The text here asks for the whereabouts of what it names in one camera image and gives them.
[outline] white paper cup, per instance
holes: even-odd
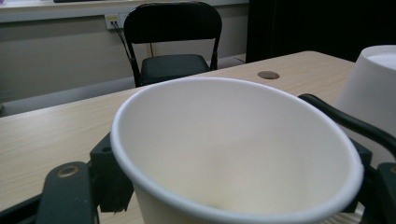
[[[396,46],[364,49],[334,106],[396,136]],[[346,132],[373,151],[372,166],[385,161],[395,162],[379,144],[351,131]]]
[[[313,106],[260,84],[189,77],[138,92],[111,145],[145,223],[314,223],[361,185],[347,136]]]

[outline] gray wall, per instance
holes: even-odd
[[[217,7],[223,30],[219,58],[246,52],[248,4]],[[212,41],[161,44],[154,54],[193,49],[209,60]],[[137,46],[136,56],[150,53]],[[103,16],[0,23],[0,102],[132,76],[116,32]]]

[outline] table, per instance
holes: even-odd
[[[353,65],[305,51],[197,76],[243,79],[296,96],[312,93],[333,104]],[[276,72],[280,78],[263,79],[258,77],[261,71]],[[143,88],[1,118],[0,211],[40,193],[51,169],[88,161],[89,152],[110,131],[119,106]],[[143,223],[135,197],[126,213],[99,216],[101,223]]]

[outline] chair backrest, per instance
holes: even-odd
[[[221,16],[206,3],[151,3],[136,7],[123,25],[135,79],[140,77],[140,71],[132,44],[215,39],[210,69],[217,69],[221,26]]]

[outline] power cord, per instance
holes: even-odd
[[[120,27],[119,27],[118,23],[116,21],[112,21],[111,24],[114,26],[114,29],[116,30],[117,34],[119,35],[120,40],[122,42],[122,45],[125,48],[125,53],[126,53],[126,56],[128,57],[129,63],[132,65],[131,56],[129,55],[128,49],[126,48],[125,40],[124,40],[124,37],[123,37],[123,35],[121,33],[121,30],[120,30]]]

